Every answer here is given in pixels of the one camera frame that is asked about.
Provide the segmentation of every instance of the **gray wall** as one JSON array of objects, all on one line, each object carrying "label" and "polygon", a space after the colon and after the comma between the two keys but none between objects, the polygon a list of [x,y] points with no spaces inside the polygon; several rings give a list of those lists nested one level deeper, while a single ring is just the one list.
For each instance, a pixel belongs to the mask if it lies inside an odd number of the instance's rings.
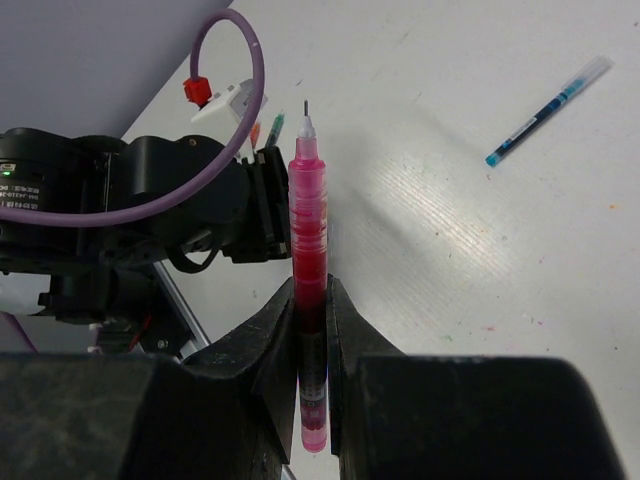
[{"label": "gray wall", "polygon": [[[119,137],[231,0],[0,0],[0,133]],[[86,351],[86,327],[21,318],[43,351]],[[0,322],[0,351],[21,351]]]}]

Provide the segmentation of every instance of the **blue pen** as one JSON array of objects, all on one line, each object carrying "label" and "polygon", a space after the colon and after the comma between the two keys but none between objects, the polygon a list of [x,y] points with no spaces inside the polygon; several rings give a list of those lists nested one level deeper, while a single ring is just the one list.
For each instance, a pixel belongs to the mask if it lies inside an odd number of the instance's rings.
[{"label": "blue pen", "polygon": [[589,64],[578,72],[571,80],[562,87],[558,96],[551,100],[542,110],[536,113],[522,127],[507,138],[495,152],[486,158],[489,166],[495,167],[502,159],[513,150],[520,142],[531,135],[540,125],[547,121],[560,108],[573,97],[582,92],[600,75],[609,70],[613,62],[603,56],[594,58]]}]

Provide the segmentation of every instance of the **green pen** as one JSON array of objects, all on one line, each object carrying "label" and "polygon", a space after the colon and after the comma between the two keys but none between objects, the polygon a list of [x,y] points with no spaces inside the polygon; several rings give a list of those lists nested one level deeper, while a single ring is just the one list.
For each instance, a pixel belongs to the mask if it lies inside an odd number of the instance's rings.
[{"label": "green pen", "polygon": [[267,143],[265,144],[265,147],[274,147],[278,143],[278,138],[280,138],[280,132],[282,131],[283,125],[284,112],[280,111],[280,113],[276,115],[276,118],[273,121],[273,125],[271,125],[271,131],[269,132],[269,136],[267,137]]}]

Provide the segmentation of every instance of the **pink pen end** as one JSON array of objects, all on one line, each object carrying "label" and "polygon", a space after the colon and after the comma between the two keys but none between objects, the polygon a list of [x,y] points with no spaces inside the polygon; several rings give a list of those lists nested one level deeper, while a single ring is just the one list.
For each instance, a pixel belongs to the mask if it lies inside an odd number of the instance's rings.
[{"label": "pink pen end", "polygon": [[309,430],[302,427],[302,446],[307,452],[318,453],[327,446],[327,426],[318,430]]}]

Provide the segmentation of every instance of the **red wire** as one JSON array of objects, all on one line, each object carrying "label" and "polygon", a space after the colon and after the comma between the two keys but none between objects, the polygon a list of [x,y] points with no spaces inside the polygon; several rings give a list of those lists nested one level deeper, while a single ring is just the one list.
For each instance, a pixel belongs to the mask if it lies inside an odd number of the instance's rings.
[{"label": "red wire", "polygon": [[151,314],[149,313],[144,318],[142,329],[136,334],[135,337],[133,337],[133,340],[131,340],[131,343],[129,344],[129,351],[133,350],[133,347],[135,347],[138,344],[138,342],[140,341],[140,338],[142,337],[142,334],[147,331],[150,324],[151,324]]}]

